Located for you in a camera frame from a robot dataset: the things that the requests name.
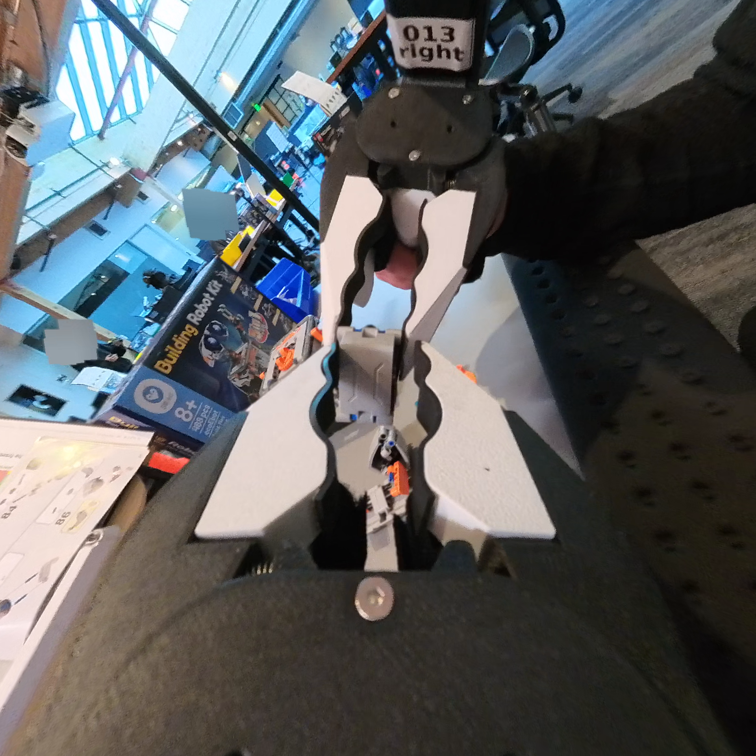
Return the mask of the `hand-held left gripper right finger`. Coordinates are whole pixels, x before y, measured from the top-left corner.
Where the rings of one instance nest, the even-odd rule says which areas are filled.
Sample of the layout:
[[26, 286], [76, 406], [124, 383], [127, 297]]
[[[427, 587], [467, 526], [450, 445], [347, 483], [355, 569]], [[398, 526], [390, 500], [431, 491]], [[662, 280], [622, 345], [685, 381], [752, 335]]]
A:
[[554, 541], [500, 403], [429, 343], [417, 343], [413, 356], [422, 438], [411, 451], [411, 565], [431, 568], [453, 542], [479, 561], [494, 541]]

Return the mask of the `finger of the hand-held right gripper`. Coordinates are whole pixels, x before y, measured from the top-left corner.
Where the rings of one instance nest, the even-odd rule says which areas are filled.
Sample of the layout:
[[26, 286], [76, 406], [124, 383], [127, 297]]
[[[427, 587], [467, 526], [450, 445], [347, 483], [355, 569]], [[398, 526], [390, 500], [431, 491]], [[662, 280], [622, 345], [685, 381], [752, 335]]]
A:
[[411, 312], [403, 328], [402, 378], [413, 369], [417, 343], [432, 340], [462, 285], [475, 203], [475, 192], [449, 190], [423, 207], [425, 256], [413, 281]]
[[368, 177], [345, 177], [321, 243], [320, 329], [324, 348], [334, 344], [339, 327], [351, 323], [383, 206], [383, 195]]

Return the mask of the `small grey brick hinge assembly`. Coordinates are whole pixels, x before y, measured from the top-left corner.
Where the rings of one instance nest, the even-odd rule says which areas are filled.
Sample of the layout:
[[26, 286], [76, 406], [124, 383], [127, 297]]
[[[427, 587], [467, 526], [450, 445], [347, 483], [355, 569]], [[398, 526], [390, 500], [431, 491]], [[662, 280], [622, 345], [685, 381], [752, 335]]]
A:
[[392, 426], [402, 361], [402, 331], [340, 326], [336, 338], [336, 422]]

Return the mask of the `person's right forearm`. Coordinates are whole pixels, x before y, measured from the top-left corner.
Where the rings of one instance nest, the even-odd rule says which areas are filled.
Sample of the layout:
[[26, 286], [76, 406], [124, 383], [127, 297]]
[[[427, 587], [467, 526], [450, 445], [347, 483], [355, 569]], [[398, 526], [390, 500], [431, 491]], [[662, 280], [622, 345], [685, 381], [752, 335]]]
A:
[[691, 78], [636, 108], [508, 144], [506, 212], [480, 256], [579, 259], [754, 203], [755, 6]]

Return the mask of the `person's right hand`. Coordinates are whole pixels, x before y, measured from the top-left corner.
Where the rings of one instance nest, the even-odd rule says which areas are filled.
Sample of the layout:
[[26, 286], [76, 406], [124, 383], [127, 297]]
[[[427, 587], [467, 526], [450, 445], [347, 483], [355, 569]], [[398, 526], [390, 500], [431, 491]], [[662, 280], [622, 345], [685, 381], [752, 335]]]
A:
[[397, 242], [392, 247], [385, 266], [374, 275], [390, 287], [411, 290], [420, 262], [419, 250]]

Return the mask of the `toy box with orange print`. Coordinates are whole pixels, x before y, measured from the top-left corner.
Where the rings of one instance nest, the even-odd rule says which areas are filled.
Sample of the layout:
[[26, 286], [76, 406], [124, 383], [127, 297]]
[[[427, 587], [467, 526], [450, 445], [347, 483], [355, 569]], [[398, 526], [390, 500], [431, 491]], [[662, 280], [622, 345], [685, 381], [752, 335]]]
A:
[[86, 425], [93, 429], [91, 434], [98, 441], [132, 452], [144, 452], [137, 468], [149, 470], [150, 475], [170, 476], [179, 472], [203, 445], [158, 422], [139, 419], [117, 409], [103, 408]]

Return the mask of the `grey orange brick wheel assembly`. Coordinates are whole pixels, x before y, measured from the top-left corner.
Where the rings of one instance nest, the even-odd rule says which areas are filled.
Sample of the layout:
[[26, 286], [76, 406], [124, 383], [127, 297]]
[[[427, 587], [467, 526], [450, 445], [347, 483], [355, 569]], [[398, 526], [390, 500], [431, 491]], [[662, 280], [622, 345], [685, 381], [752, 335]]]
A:
[[397, 522], [408, 519], [409, 447], [392, 425], [352, 422], [331, 438], [339, 482], [361, 513], [364, 572], [397, 572]]

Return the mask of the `white sign board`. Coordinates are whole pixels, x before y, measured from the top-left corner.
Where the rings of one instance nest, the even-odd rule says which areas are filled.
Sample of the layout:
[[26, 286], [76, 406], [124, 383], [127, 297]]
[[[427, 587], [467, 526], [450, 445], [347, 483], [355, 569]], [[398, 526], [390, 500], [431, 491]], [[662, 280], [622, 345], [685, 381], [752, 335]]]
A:
[[340, 90], [302, 71], [295, 71], [282, 86], [285, 90], [316, 103], [328, 117], [348, 104], [347, 97]]

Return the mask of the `grey office chair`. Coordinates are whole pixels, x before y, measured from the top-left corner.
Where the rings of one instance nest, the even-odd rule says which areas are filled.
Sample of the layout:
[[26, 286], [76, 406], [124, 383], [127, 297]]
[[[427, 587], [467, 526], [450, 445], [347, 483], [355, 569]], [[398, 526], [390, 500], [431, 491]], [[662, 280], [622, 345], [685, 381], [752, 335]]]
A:
[[507, 141], [556, 132], [571, 126], [573, 113], [553, 111], [562, 97], [576, 104], [581, 86], [568, 82], [542, 93], [526, 82], [528, 71], [562, 40], [565, 15], [558, 1], [498, 2], [491, 11], [486, 41], [495, 50], [484, 84], [493, 88], [498, 107], [495, 132]]

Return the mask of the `grey orange tracked brick robot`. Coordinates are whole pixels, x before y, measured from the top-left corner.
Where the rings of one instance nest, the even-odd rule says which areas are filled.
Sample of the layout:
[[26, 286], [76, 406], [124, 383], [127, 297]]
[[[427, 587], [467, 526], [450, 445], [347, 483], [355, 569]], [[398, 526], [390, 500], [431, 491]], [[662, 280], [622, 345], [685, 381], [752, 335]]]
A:
[[271, 349], [269, 365], [261, 374], [260, 398], [280, 383], [322, 346], [318, 319], [306, 316]]

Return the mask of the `dark blue toy box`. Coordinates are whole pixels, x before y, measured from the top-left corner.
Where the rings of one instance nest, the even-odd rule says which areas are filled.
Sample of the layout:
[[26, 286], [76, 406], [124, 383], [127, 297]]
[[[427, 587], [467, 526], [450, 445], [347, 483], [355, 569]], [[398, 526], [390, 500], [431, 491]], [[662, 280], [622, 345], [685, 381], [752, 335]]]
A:
[[297, 323], [220, 259], [207, 263], [95, 421], [193, 455], [260, 395]]

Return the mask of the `black dimpled cushion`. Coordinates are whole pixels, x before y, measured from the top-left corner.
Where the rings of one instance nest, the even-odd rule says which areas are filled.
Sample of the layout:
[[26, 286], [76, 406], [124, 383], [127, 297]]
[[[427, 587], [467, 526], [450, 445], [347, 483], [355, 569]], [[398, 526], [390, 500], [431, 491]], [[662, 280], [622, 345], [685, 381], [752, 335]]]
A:
[[588, 485], [754, 754], [754, 371], [635, 245], [579, 266], [504, 260]]

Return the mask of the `brick building instruction booklet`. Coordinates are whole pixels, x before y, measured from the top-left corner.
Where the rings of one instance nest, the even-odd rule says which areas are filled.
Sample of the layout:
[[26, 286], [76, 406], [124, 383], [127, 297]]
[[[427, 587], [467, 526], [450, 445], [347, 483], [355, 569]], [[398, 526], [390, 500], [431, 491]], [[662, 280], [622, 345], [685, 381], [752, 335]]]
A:
[[2, 483], [2, 611], [62, 572], [146, 459], [151, 437], [34, 441]]

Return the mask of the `black metal pole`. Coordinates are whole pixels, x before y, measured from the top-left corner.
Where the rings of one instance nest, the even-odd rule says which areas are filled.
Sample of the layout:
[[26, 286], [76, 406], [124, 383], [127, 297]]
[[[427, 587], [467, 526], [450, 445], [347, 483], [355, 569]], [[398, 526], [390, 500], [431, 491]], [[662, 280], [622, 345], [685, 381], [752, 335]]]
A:
[[96, 8], [110, 23], [132, 43], [135, 50], [141, 52], [161, 73], [162, 78], [170, 82], [183, 98], [196, 109], [208, 122], [215, 134], [229, 145], [237, 156], [242, 156], [260, 175], [288, 202], [315, 232], [320, 231], [319, 221], [315, 215], [300, 201], [271, 169], [265, 161], [241, 138], [234, 128], [215, 111], [210, 103], [194, 89], [193, 85], [168, 61], [161, 51], [149, 42], [148, 38], [122, 13], [117, 5], [109, 1], [94, 1]]

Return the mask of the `white printed instruction sheet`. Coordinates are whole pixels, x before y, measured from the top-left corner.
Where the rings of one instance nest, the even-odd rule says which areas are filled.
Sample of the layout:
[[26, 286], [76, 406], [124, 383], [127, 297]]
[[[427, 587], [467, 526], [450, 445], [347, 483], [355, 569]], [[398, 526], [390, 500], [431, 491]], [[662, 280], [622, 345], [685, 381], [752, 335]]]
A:
[[[91, 434], [91, 430], [93, 429], [88, 428], [87, 425], [77, 423], [2, 420], [2, 483], [20, 459], [31, 449], [34, 441], [40, 437], [76, 439], [93, 437], [96, 439]], [[53, 582], [27, 595], [10, 611], [2, 611], [1, 657], [3, 649], [14, 652], [20, 648], [24, 637], [31, 629], [37, 611], [42, 608], [45, 597], [52, 591], [54, 584], [62, 576], [63, 570]]]

